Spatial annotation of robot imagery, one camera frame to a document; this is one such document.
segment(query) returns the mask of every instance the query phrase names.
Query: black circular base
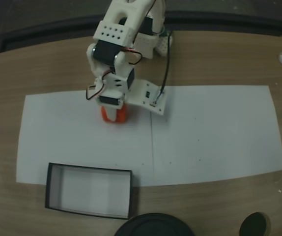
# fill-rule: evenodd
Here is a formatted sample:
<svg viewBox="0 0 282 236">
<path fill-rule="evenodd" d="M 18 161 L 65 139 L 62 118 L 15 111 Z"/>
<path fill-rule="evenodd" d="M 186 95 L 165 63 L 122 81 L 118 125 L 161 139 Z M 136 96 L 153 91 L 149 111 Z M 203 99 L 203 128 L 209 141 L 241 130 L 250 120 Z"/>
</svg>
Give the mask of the black circular base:
<svg viewBox="0 0 282 236">
<path fill-rule="evenodd" d="M 249 215 L 244 220 L 239 230 L 239 236 L 267 236 L 269 233 L 269 219 L 261 212 Z"/>
<path fill-rule="evenodd" d="M 176 217 L 151 213 L 139 215 L 122 225 L 115 236 L 195 236 L 191 229 Z"/>
</svg>

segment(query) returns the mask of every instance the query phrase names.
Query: wood grain surface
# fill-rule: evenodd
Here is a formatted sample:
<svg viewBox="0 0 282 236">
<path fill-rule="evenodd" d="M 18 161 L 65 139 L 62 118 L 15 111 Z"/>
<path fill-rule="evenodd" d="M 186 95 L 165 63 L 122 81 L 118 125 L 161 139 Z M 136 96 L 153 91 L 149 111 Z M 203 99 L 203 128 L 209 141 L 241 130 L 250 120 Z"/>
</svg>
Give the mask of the wood grain surface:
<svg viewBox="0 0 282 236">
<path fill-rule="evenodd" d="M 0 236 L 112 236 L 125 222 L 44 208 L 45 186 L 16 183 L 16 159 L 27 94 L 84 90 L 94 79 L 86 59 L 91 37 L 0 54 Z M 228 32 L 175 32 L 169 85 L 268 85 L 282 137 L 282 38 Z M 166 59 L 137 66 L 162 82 Z M 186 222 L 197 236 L 237 236 L 256 211 L 282 236 L 282 172 L 224 181 L 135 189 L 139 214 L 160 212 Z"/>
</svg>

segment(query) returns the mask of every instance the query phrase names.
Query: robotic arm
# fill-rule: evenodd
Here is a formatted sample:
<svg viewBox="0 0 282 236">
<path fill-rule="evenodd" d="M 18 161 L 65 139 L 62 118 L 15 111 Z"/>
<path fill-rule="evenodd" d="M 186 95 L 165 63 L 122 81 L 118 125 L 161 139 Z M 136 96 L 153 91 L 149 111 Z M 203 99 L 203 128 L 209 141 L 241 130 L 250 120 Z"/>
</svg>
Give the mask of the robotic arm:
<svg viewBox="0 0 282 236">
<path fill-rule="evenodd" d="M 165 31 L 164 13 L 164 0 L 112 0 L 100 21 L 93 36 L 96 43 L 86 53 L 97 77 L 86 98 L 95 98 L 102 106 L 105 121 L 125 122 L 125 104 L 164 113 L 166 90 L 135 78 L 134 64 L 128 61 L 129 53 L 151 59 L 154 48 L 166 55 L 167 36 L 160 37 Z"/>
</svg>

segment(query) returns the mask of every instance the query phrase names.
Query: dark background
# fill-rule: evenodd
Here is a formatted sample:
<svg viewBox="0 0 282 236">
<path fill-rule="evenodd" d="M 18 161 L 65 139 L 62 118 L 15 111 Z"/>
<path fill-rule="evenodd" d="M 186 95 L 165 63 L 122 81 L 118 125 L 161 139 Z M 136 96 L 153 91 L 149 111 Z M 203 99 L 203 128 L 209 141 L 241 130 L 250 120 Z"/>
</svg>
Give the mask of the dark background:
<svg viewBox="0 0 282 236">
<path fill-rule="evenodd" d="M 48 23 L 102 16 L 110 1 L 0 0 L 0 35 L 32 29 Z M 193 13 L 229 13 L 282 22 L 282 0 L 167 0 L 167 11 L 184 10 Z"/>
</svg>

